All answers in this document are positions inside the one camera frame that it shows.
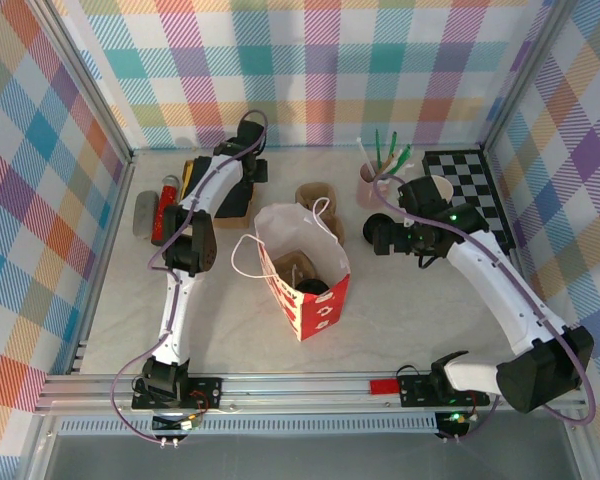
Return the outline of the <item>red white paper gift bag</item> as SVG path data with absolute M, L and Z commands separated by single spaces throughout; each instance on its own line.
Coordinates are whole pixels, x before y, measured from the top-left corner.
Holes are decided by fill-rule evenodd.
M 265 206 L 254 218 L 255 233 L 241 236 L 256 242 L 262 270 L 258 277 L 266 281 L 300 342 L 338 323 L 351 277 L 344 248 L 320 218 L 329 199 L 320 197 L 318 203 L 321 208 L 307 209 L 299 203 Z M 283 278 L 283 269 L 275 264 L 294 253 L 308 259 L 315 270 L 313 279 L 325 284 L 325 291 L 301 291 L 298 267 L 290 271 L 290 280 Z

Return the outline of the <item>brown pulp cup carrier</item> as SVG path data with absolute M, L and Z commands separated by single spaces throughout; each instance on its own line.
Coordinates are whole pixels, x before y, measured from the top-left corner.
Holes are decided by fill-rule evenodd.
M 290 287 L 296 289 L 304 280 L 318 277 L 311 260 L 300 250 L 289 252 L 273 261 L 280 278 Z

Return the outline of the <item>stack of dark napkins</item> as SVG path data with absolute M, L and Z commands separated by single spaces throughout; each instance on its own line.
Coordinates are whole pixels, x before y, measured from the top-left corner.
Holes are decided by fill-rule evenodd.
M 211 164 L 211 158 L 208 156 L 199 156 L 193 161 L 192 171 L 186 184 L 186 190 L 183 197 L 188 196 L 203 178 L 206 170 Z M 225 197 L 219 206 L 216 218 L 240 218 L 247 215 L 249 204 L 254 195 L 254 184 L 246 181 L 240 181 L 236 184 Z

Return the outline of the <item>pink straw holder cup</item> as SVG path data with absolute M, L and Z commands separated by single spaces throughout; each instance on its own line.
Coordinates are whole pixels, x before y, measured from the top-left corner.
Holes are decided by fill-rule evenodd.
M 361 208 L 368 210 L 379 209 L 384 205 L 373 189 L 374 173 L 374 170 L 369 171 L 367 163 L 364 163 L 359 170 L 356 200 Z

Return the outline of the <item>black grey chessboard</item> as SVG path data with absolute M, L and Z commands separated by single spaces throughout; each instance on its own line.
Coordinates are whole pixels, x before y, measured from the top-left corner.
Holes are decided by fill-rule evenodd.
M 424 172 L 448 180 L 451 205 L 473 205 L 487 221 L 501 249 L 508 254 L 515 242 L 495 182 L 481 150 L 426 151 Z

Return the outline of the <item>white plastic stirrer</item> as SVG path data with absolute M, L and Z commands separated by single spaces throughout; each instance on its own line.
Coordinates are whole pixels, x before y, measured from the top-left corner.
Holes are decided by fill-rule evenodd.
M 365 162 L 366 168 L 367 168 L 367 172 L 368 175 L 371 179 L 373 179 L 376 175 L 376 171 L 374 169 L 373 163 L 371 162 L 371 159 L 362 143 L 362 139 L 360 137 L 356 138 L 356 145 L 358 147 L 358 150 L 360 152 L 360 155 L 362 157 L 362 159 Z

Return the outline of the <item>red glitter tube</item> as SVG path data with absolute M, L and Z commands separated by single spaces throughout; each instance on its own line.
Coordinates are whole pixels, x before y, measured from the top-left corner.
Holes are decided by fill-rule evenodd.
M 180 179 L 178 177 L 167 175 L 163 178 L 151 235 L 151 243 L 155 246 L 161 246 L 165 241 L 165 210 L 177 203 L 179 190 Z

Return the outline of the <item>grey oblong stone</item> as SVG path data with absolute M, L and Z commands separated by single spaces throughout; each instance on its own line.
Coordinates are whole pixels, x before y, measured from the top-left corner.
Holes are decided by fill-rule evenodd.
M 158 203 L 159 197 L 155 191 L 145 190 L 137 195 L 132 221 L 132 233 L 136 238 L 151 237 Z

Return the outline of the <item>small black controller board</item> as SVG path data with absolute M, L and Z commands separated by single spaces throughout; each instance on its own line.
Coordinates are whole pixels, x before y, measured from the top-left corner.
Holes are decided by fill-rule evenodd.
M 158 415 L 153 416 L 151 420 L 151 429 L 158 431 L 178 431 L 189 432 L 197 429 L 204 419 L 202 413 L 192 413 L 187 415 Z
M 436 412 L 435 420 L 441 439 L 463 437 L 468 434 L 471 425 L 478 420 L 477 413 L 471 412 Z

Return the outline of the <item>thin aluminium wall rail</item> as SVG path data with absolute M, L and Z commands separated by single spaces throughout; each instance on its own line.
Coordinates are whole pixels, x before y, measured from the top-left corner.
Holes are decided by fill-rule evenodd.
M 424 144 L 413 144 L 412 147 L 416 150 L 423 151 L 451 151 L 451 150 L 481 150 L 482 145 L 478 143 L 467 144 L 467 143 L 448 143 L 448 144 L 436 144 L 436 145 L 424 145 Z M 327 151 L 327 150 L 353 150 L 357 149 L 357 143 L 351 145 L 312 145 L 312 146 L 271 146 L 267 143 L 264 152 L 282 152 L 282 151 Z M 209 153 L 211 149 L 190 146 L 186 148 L 139 148 L 133 150 L 134 156 L 140 155 L 152 155 L 152 154 L 185 154 L 185 153 Z

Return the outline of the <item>aluminium side rail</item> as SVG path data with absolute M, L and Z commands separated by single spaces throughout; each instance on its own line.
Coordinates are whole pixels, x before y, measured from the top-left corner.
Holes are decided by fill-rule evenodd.
M 495 182 L 493 168 L 486 154 L 483 154 Z M 495 186 L 504 208 L 496 182 Z M 541 323 L 546 316 L 552 319 L 552 312 L 528 284 L 516 243 L 508 254 L 500 245 L 499 250 L 501 254 L 496 254 L 499 263 L 487 269 L 487 279 L 484 286 L 480 283 L 479 292 L 485 292 L 484 300 L 517 357 L 531 350 L 534 341 L 546 342 L 552 339 L 550 332 Z

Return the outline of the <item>aluminium frame post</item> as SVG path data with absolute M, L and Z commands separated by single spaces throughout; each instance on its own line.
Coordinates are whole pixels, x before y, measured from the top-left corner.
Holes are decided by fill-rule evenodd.
M 26 0 L 41 28 L 49 36 L 56 53 L 74 80 L 78 90 L 84 95 L 95 118 L 111 142 L 114 150 L 127 163 L 133 161 L 133 150 L 119 127 L 112 111 L 105 102 L 93 76 L 91 75 L 79 49 L 72 40 L 61 16 L 52 0 Z
M 478 145 L 490 150 L 512 121 L 578 0 L 529 0 L 503 59 L 502 81 L 481 127 Z

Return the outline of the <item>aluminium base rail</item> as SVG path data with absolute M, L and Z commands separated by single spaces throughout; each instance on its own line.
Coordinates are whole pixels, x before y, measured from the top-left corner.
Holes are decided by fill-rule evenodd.
M 403 408 L 400 395 L 370 394 L 369 382 L 395 378 L 393 372 L 326 373 L 196 373 L 195 377 L 219 377 L 222 394 L 217 414 L 394 414 L 424 411 L 486 414 L 491 406 L 512 408 L 502 399 L 483 407 Z M 155 413 L 176 415 L 193 409 L 150 410 L 132 408 L 132 383 L 138 374 L 55 375 L 47 378 L 37 414 Z

